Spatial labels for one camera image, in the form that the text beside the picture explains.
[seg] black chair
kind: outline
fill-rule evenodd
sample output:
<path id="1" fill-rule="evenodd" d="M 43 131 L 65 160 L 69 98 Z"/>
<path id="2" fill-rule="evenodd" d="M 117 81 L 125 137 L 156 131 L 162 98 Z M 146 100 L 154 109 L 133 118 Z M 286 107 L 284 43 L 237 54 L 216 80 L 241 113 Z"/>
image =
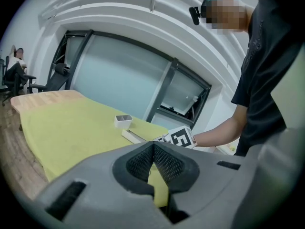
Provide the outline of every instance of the black chair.
<path id="1" fill-rule="evenodd" d="M 18 96 L 18 92 L 19 92 L 19 86 L 20 86 L 20 79 L 19 79 L 19 75 L 15 74 L 14 76 L 14 81 L 8 81 L 4 78 L 7 70 L 8 70 L 8 66 L 9 66 L 9 56 L 6 56 L 5 58 L 5 65 L 2 68 L 2 85 L 7 86 L 9 93 L 7 95 L 4 96 L 4 100 L 2 101 L 2 106 L 5 106 L 4 102 L 12 97 Z M 31 75 L 24 75 L 25 77 L 29 78 L 29 79 L 36 79 L 35 76 L 31 76 Z"/>
<path id="2" fill-rule="evenodd" d="M 49 92 L 49 91 L 58 91 L 69 79 L 70 73 L 69 70 L 66 68 L 65 63 L 59 63 L 55 66 L 54 74 L 48 81 L 48 83 L 43 86 L 43 85 L 36 85 L 32 84 L 32 79 L 30 79 L 30 86 L 29 86 L 29 91 L 32 94 L 33 93 L 33 88 L 38 89 L 38 92 Z"/>

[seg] table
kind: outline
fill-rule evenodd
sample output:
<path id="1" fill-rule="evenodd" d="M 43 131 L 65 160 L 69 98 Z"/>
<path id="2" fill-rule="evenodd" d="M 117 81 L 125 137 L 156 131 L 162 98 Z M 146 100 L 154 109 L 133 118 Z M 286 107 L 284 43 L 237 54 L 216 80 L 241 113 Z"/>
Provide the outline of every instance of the table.
<path id="1" fill-rule="evenodd" d="M 132 143 L 114 126 L 114 116 L 125 113 L 90 100 L 74 90 L 13 97 L 29 148 L 52 181 L 83 159 Z M 164 133 L 164 127 L 133 118 L 129 128 L 145 140 Z M 155 166 L 149 184 L 155 187 L 155 204 L 167 204 L 168 189 Z"/>

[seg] black t-shirt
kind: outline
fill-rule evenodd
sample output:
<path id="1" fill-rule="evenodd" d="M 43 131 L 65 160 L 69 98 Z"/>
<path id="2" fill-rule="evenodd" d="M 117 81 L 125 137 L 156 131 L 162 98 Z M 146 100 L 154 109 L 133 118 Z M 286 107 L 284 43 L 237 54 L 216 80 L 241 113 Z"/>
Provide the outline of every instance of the black t-shirt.
<path id="1" fill-rule="evenodd" d="M 239 156 L 286 128 L 270 93 L 294 61 L 302 40 L 281 13 L 275 0 L 259 0 L 251 17 L 249 49 L 232 99 L 232 103 L 248 108 L 236 151 Z"/>

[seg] black slot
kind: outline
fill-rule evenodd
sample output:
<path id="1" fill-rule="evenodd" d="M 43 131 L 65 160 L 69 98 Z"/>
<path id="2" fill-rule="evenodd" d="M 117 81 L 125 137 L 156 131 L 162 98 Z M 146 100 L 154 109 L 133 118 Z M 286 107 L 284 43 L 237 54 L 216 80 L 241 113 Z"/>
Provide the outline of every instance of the black slot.
<path id="1" fill-rule="evenodd" d="M 230 162 L 226 162 L 226 161 L 219 161 L 217 164 L 219 166 L 227 167 L 227 168 L 233 169 L 233 170 L 238 170 L 240 167 L 239 164 L 234 164 L 234 163 L 230 163 Z"/>
<path id="2" fill-rule="evenodd" d="M 73 181 L 46 211 L 56 219 L 62 220 L 85 187 L 85 183 Z"/>

